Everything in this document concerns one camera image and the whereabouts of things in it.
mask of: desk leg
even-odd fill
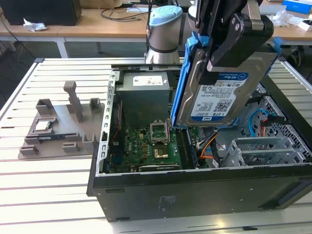
[[[15,45],[12,41],[7,42],[7,48],[13,53],[16,51]]]
[[[65,39],[64,38],[57,38],[56,43],[58,45],[58,50],[60,53],[60,56],[62,58],[68,58],[68,54],[65,47]]]
[[[103,53],[102,46],[101,46],[101,42],[97,42],[97,52],[98,52],[99,54],[102,54],[102,53]]]

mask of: wooden desk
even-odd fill
[[[121,18],[136,14],[138,13],[113,13],[111,17]],[[105,12],[105,15],[110,15],[110,11]],[[98,9],[83,9],[76,26],[48,25],[47,30],[36,32],[27,31],[22,25],[12,26],[6,19],[4,22],[18,40],[53,41],[58,45],[61,57],[68,58],[65,47],[67,41],[97,42],[99,52],[102,51],[100,42],[145,42],[146,19],[143,16],[137,18],[140,21],[117,22],[103,18]],[[15,41],[1,22],[0,40]]]
[[[281,2],[269,2],[267,0],[263,1],[263,4],[271,5],[281,5]],[[293,11],[288,11],[296,17],[308,18],[309,14],[300,14]],[[274,29],[273,37],[280,37],[283,39],[284,45],[312,45],[312,32],[304,31],[298,26],[290,25],[289,27],[276,27]]]
[[[133,16],[138,13],[113,13],[111,17],[122,18]],[[146,19],[141,16],[136,18],[140,21],[117,22],[106,19],[101,16],[98,9],[83,9],[82,15],[76,26],[62,26],[58,31],[58,35],[62,37],[121,37],[121,38],[145,38],[146,35]]]

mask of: blue box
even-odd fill
[[[284,0],[282,5],[286,5],[286,10],[303,14],[310,12],[312,2],[308,0]]]

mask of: small chip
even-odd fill
[[[35,127],[35,131],[47,131],[50,127],[50,121],[39,121]]]
[[[169,155],[163,149],[154,149],[154,158],[169,158]]]

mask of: crumpled paper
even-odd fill
[[[289,21],[291,17],[293,17],[292,14],[287,13],[286,10],[282,10],[278,11],[275,16],[269,16],[269,19],[274,24],[274,27],[280,27],[288,26],[287,21]]]
[[[44,23],[32,23],[32,22],[28,22],[27,20],[25,20],[24,18],[24,22],[25,24],[23,25],[28,31],[39,31],[39,30],[45,30],[47,29],[47,27],[45,26]]]

